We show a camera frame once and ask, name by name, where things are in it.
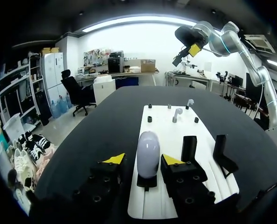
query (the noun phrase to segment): cardboard box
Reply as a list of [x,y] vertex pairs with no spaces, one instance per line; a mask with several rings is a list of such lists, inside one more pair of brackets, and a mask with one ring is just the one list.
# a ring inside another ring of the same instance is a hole
[[42,54],[42,55],[50,54],[50,53],[51,53],[50,50],[42,50],[42,51],[41,51],[41,54]]
[[51,53],[59,53],[59,48],[52,48]]
[[155,62],[156,60],[152,59],[140,60],[141,72],[155,72]]

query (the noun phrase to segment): white tray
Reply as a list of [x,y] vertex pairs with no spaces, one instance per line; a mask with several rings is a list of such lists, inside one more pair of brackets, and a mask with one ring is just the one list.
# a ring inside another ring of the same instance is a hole
[[[182,108],[183,113],[178,115],[177,123],[172,118],[177,108]],[[148,123],[147,117],[152,117],[152,123]],[[213,159],[215,140],[205,127],[201,119],[199,123],[194,122],[198,117],[190,107],[186,110],[184,106],[144,107],[140,133],[152,131],[157,134],[160,144],[160,155],[167,154],[175,159],[181,160],[182,144],[184,136],[197,136],[197,149],[195,159],[205,170],[208,180],[203,184],[215,192],[215,203],[218,203],[234,193],[239,193],[239,188],[233,174],[224,178],[222,170]],[[137,186],[137,158],[135,159],[132,186],[128,204],[128,214],[138,219],[168,219],[176,218],[177,213],[173,200],[168,197],[166,185],[159,169],[157,172],[157,187],[150,188],[145,192],[144,188]]]

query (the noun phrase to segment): water bottle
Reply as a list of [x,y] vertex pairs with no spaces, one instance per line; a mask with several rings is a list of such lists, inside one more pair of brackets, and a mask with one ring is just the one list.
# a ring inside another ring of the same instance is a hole
[[69,96],[68,93],[67,93],[66,101],[67,101],[68,108],[71,108],[72,107],[72,103],[71,103],[70,96]]
[[57,105],[54,103],[53,100],[51,101],[50,109],[51,109],[51,114],[53,115],[53,117],[54,117],[55,119],[60,117],[61,113],[60,113],[60,111],[58,110]]
[[67,112],[67,102],[66,100],[63,99],[63,97],[61,95],[59,95],[60,100],[59,100],[59,105],[60,105],[60,110],[61,113],[66,113]]

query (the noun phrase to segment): air conditioner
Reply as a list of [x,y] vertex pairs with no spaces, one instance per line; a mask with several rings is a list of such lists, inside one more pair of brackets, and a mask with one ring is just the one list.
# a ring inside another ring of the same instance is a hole
[[275,50],[265,35],[244,35],[244,38],[245,41],[255,50],[269,54],[275,53]]

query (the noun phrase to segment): round table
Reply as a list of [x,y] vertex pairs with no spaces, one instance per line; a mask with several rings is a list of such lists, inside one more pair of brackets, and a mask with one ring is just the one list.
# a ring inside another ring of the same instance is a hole
[[[59,146],[35,194],[38,198],[54,193],[70,197],[88,178],[93,164],[126,153],[125,182],[113,205],[110,221],[129,222],[128,198],[143,107],[147,104],[184,106],[189,99],[194,99],[193,109],[214,139],[219,134],[227,135],[225,155],[239,167],[234,173],[241,195],[238,208],[245,208],[259,190],[277,182],[275,144],[256,122],[220,96],[181,87],[130,86],[115,91]],[[263,200],[262,207],[268,206],[270,201]]]

